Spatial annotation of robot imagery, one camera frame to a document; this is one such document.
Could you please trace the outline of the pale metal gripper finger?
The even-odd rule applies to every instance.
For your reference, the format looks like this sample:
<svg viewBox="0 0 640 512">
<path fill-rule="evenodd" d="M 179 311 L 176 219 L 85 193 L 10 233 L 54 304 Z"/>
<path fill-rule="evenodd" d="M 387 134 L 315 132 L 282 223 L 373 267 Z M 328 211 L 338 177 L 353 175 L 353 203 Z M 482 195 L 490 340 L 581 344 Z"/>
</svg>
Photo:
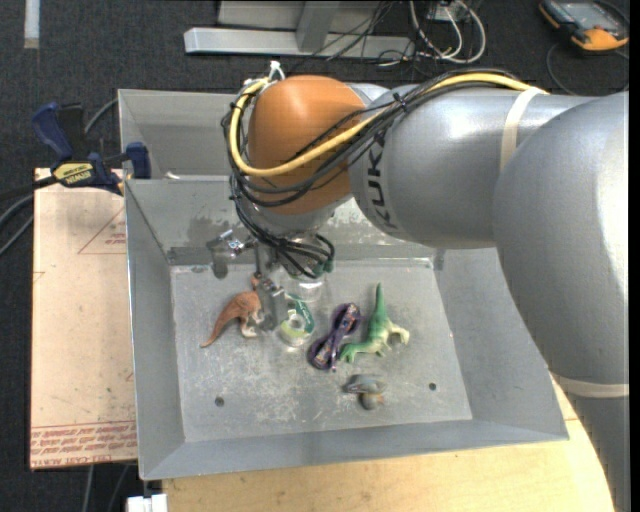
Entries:
<svg viewBox="0 0 640 512">
<path fill-rule="evenodd" d="M 273 292 L 273 316 L 275 328 L 278 329 L 281 324 L 289 319 L 289 306 L 286 290 L 279 287 Z"/>
<path fill-rule="evenodd" d="M 256 292 L 261 304 L 258 326 L 263 331 L 272 331 L 275 326 L 275 320 L 273 316 L 274 306 L 271 293 L 271 281 L 269 279 L 258 280 Z"/>
</svg>

